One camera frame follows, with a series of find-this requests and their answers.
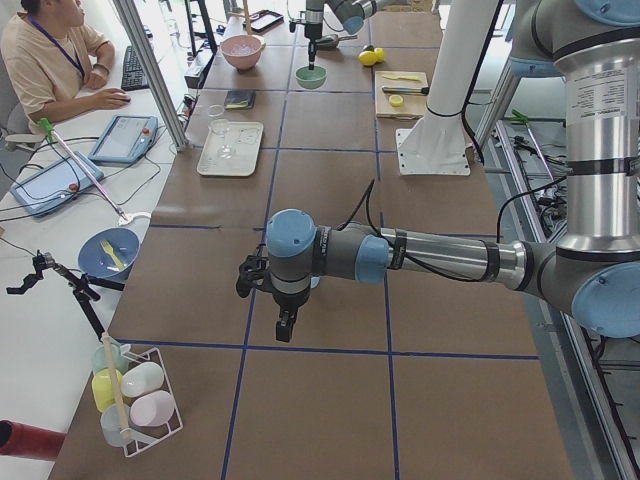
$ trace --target blue lanyard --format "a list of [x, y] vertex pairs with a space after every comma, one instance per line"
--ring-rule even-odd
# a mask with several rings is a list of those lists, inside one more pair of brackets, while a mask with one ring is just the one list
[[51, 34], [49, 32], [47, 32], [42, 25], [40, 25], [38, 22], [36, 22], [31, 15], [27, 16], [27, 20], [29, 20], [29, 22], [31, 22], [31, 25], [33, 25], [38, 30], [40, 30], [40, 32], [42, 32], [42, 34], [45, 37], [47, 37], [51, 43], [53, 43], [56, 47], [58, 47], [58, 50], [60, 50], [62, 52], [62, 54], [65, 56], [65, 58], [67, 60], [69, 60], [69, 63], [71, 63], [71, 65], [76, 67], [76, 69], [80, 72], [80, 75], [84, 79], [84, 68], [82, 68], [82, 64], [80, 63], [80, 59], [78, 58], [78, 52], [75, 52], [76, 59], [74, 60], [73, 58], [71, 58], [69, 56], [67, 51], [64, 48], [62, 48], [62, 45], [60, 45], [58, 43], [58, 41], [55, 38], [53, 38], [53, 36], [51, 36]]

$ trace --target keyboard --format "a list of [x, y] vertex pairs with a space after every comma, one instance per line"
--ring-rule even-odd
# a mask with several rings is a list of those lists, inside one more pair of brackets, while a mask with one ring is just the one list
[[142, 88], [149, 88], [149, 82], [147, 82], [147, 77], [142, 71], [138, 54], [129, 45], [124, 52], [124, 61], [122, 63], [122, 89], [128, 92]]

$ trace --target man's hand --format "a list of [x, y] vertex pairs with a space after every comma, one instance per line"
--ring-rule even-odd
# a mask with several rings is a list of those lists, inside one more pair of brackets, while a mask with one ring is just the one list
[[131, 101], [131, 97], [119, 88], [105, 88], [91, 95], [91, 99], [96, 110], [115, 110]]
[[84, 84], [87, 88], [97, 90], [104, 87], [107, 84], [107, 78], [109, 77], [109, 70], [100, 64], [93, 66], [91, 71], [84, 77]]

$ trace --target t-shirt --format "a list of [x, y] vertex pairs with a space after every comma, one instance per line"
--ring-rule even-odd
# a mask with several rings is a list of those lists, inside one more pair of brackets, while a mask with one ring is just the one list
[[[76, 67], [42, 32], [26, 20], [26, 14], [14, 15], [4, 27], [0, 50], [13, 88], [27, 115], [41, 110], [49, 102], [75, 98], [83, 78]], [[80, 60], [85, 73], [91, 71], [89, 55], [107, 41], [102, 34], [83, 25], [70, 29], [66, 38], [56, 39], [67, 54]], [[29, 128], [40, 128], [29, 120]]]

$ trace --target pink bowl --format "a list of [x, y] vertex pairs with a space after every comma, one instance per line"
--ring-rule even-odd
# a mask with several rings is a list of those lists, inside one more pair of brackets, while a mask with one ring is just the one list
[[237, 35], [220, 44], [225, 60], [238, 70], [253, 68], [262, 53], [262, 42], [251, 35]]

